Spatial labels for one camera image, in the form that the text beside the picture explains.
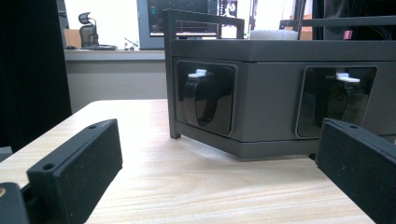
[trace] monitor screen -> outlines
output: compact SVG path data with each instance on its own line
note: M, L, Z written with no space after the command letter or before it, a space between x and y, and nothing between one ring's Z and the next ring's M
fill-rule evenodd
M163 10L219 15L219 0L137 0L139 49L163 49ZM217 25L177 21L177 36L216 36Z

